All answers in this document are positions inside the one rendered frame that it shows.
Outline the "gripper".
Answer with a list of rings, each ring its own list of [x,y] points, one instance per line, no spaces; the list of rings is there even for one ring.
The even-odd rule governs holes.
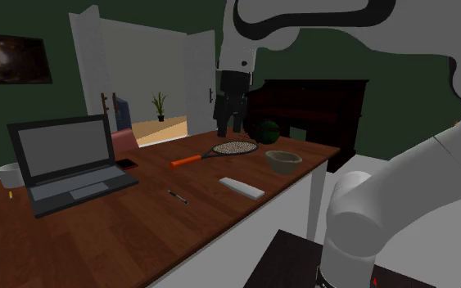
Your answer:
[[[235,103],[233,105],[233,131],[241,132],[242,121],[246,117],[247,102],[245,94],[250,89],[251,73],[223,70],[220,76],[221,90],[216,95],[213,118],[217,124],[217,136],[226,137],[228,124],[228,98]]]

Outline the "dark green ball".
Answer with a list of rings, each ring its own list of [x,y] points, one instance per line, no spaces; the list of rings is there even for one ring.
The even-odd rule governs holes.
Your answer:
[[[253,125],[253,138],[260,144],[273,144],[280,137],[281,129],[272,120],[261,120]]]

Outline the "beige bowl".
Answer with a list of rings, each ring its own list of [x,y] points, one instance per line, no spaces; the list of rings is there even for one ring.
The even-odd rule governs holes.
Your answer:
[[[293,173],[302,162],[302,158],[300,156],[287,151],[266,151],[264,156],[269,164],[269,167],[274,172],[282,175]]]

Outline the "potted green plant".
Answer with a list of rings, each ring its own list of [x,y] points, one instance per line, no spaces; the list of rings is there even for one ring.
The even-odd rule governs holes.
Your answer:
[[[158,92],[156,95],[152,95],[152,103],[156,107],[157,118],[160,122],[165,120],[165,110],[164,110],[164,102],[166,96],[163,96],[161,92]]]

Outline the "white remote control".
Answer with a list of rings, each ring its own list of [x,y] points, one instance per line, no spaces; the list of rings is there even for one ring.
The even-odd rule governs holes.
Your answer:
[[[237,180],[234,180],[234,179],[231,179],[231,178],[221,178],[219,180],[219,182],[221,184],[223,184],[224,186],[226,186],[227,188],[243,195],[243,196],[246,196],[252,200],[257,200],[259,199],[260,197],[262,197],[265,192],[256,188],[256,187],[253,187],[251,185],[248,185],[244,182],[239,182]]]

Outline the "dark wooden piano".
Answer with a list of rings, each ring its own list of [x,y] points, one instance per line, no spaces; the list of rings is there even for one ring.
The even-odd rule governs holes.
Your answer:
[[[243,128],[248,132],[261,120],[280,127],[290,136],[292,128],[306,131],[305,140],[340,150],[327,171],[336,172],[355,154],[367,79],[266,79],[261,88],[247,93]]]

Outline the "black pen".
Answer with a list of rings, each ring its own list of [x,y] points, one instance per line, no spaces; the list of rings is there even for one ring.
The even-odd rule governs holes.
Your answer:
[[[185,200],[184,198],[182,198],[181,196],[179,196],[178,194],[176,194],[175,192],[171,190],[168,190],[168,193],[172,195],[173,197],[175,197],[176,199],[178,199],[179,201],[183,202],[185,205],[189,203],[187,200]]]

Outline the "blue chair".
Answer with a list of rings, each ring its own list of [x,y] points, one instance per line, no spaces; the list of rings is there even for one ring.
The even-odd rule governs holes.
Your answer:
[[[132,128],[132,121],[129,112],[129,103],[113,92],[111,95],[112,111],[106,104],[107,97],[104,93],[101,94],[102,110],[107,115],[112,132],[117,132],[127,128]]]

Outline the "red chair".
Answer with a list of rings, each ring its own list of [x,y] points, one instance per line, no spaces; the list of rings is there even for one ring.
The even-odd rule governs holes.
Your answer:
[[[138,149],[139,145],[131,128],[126,128],[111,134],[112,145],[116,154],[123,151]]]

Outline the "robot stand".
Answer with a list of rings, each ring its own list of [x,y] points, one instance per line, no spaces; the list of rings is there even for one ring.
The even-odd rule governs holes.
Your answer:
[[[323,246],[279,230],[243,288],[315,288]],[[436,288],[375,266],[369,288]]]

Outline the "brown wooden desk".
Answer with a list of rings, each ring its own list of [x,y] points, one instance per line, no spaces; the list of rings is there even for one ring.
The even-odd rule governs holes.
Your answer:
[[[128,151],[139,184],[43,218],[24,188],[0,183],[0,288],[146,288],[251,213],[267,207],[337,149],[288,137],[273,145],[302,158],[289,175],[268,165],[264,146],[170,169],[169,163],[219,143],[203,133]],[[257,200],[219,182],[231,178],[265,192]],[[185,205],[168,193],[187,200]]]

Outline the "black grey laptop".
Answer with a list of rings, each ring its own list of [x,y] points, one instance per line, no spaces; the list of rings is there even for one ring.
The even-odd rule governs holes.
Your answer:
[[[139,184],[118,167],[108,117],[8,124],[35,218]]]

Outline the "white waste bin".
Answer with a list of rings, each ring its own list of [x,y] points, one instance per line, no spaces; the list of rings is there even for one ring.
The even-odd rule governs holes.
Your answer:
[[[0,167],[0,181],[7,189],[25,185],[18,163],[5,164]]]

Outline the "orange handled black racket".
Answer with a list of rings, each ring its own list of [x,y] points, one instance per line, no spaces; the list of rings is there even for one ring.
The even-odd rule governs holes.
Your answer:
[[[220,156],[234,156],[249,154],[258,149],[258,145],[247,141],[230,141],[217,144],[202,155],[193,155],[181,160],[172,161],[169,163],[170,169],[176,169],[187,164],[196,163],[203,159],[214,158]]]

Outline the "dark wall picture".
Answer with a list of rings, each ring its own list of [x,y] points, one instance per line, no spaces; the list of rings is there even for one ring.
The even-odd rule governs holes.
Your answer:
[[[52,83],[43,40],[0,34],[0,84],[42,83]]]

